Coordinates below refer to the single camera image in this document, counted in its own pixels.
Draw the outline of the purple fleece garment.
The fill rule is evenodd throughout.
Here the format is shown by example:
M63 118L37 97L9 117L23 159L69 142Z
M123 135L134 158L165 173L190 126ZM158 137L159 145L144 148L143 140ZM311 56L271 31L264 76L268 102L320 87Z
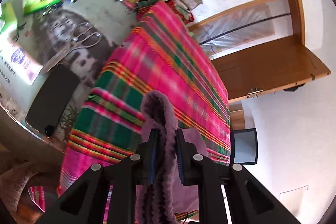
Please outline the purple fleece garment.
M154 182L137 188L135 217L138 223L178 223L198 213L198 187L183 186L179 178L175 152L175 130L178 120L173 105L165 94L153 90L145 94L141 103L145 123L142 141L149 139L151 129L158 129L157 167Z

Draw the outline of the black mesh office chair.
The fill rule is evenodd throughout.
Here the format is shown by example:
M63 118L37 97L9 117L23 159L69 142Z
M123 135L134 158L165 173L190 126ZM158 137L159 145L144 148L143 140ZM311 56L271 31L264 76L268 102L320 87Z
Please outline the black mesh office chair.
M256 128L231 130L230 165L256 165L258 161L258 139Z

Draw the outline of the brown fuzzy blanket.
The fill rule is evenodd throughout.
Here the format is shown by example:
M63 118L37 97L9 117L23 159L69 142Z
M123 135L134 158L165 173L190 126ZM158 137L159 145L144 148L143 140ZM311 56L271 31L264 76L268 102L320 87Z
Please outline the brown fuzzy blanket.
M16 223L35 223L59 195L60 167L1 147L1 201Z

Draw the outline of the black smartphone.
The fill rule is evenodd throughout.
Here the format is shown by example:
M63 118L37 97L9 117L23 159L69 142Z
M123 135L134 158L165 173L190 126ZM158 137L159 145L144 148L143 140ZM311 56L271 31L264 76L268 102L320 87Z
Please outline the black smartphone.
M57 65L35 97L27 113L26 123L51 138L79 83L79 78L71 70L64 65Z

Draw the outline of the black bags on hook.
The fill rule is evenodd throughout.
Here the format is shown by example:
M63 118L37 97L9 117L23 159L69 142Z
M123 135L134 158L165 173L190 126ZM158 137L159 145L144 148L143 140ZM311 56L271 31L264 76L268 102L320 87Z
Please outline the black bags on hook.
M300 84L300 85L296 85L290 88L286 88L284 89L285 92L295 92L297 91L299 88L303 87L305 84Z

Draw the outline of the white printed paper packet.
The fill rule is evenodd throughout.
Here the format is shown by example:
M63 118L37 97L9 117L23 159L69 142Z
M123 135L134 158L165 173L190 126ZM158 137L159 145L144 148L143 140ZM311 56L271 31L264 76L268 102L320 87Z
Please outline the white printed paper packet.
M34 83L43 68L18 44L12 43L9 38L1 38L1 56L15 74L28 85Z

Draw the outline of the metal scissors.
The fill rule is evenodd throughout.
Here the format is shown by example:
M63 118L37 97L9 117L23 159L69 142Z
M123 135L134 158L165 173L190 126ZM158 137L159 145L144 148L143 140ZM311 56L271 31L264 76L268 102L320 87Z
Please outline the metal scissors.
M40 75L44 75L49 72L54 66L60 63L71 52L94 47L102 38L100 32L94 30L94 26L89 22L84 22L78 24L72 32L72 35L65 46L56 53L55 56L51 57L49 61L43 65Z

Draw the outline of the pink plaid tablecloth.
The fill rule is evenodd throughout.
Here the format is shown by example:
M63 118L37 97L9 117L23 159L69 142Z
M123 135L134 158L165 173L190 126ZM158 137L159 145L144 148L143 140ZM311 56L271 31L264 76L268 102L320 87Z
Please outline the pink plaid tablecloth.
M229 164L226 87L183 23L158 1L144 8L84 102L62 164L60 197L92 165L115 165L136 153L144 143L142 99L153 90L173 105L187 142L214 163Z

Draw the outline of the plastic covered door screen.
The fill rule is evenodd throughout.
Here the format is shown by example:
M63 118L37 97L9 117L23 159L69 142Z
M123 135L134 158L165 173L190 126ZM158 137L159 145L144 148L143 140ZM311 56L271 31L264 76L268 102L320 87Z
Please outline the plastic covered door screen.
M189 27L209 59L294 36L305 44L302 0L254 0Z

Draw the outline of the glass top side table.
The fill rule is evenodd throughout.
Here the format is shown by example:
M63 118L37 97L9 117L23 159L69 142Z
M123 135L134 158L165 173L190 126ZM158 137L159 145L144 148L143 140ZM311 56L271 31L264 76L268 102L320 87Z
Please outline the glass top side table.
M135 26L135 13L123 0L77 0L75 3L61 0L24 15L23 0L2 0L2 3L8 1L13 3L18 28L9 34L1 34L1 38L9 38L12 43L18 44L42 66L65 46L78 24L89 22L95 31L102 34L100 43L73 51L59 63L71 70L80 83L51 138L29 126L26 116L52 69L59 64L42 76L39 73L34 83L28 85L1 56L1 111L11 119L10 139L14 142L38 139L63 151L80 108L103 65Z

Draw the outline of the red basket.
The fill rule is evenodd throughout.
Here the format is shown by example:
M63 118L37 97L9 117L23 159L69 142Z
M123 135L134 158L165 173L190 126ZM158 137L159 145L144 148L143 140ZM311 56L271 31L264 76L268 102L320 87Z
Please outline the red basket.
M189 24L194 21L192 12L181 0L169 0L166 4L181 18L184 24Z

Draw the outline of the white green tissue pack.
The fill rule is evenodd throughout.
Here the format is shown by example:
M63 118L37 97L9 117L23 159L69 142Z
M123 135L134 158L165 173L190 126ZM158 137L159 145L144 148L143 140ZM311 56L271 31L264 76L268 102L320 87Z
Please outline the white green tissue pack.
M1 34L9 34L18 28L18 19L15 14L13 3L8 1L1 3Z

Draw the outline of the wooden board against wall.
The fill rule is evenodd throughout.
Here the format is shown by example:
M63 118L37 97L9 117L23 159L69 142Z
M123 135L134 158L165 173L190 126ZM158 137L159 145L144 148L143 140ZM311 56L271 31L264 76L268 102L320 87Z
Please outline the wooden board against wall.
M231 130L245 129L245 116L242 104L230 105Z

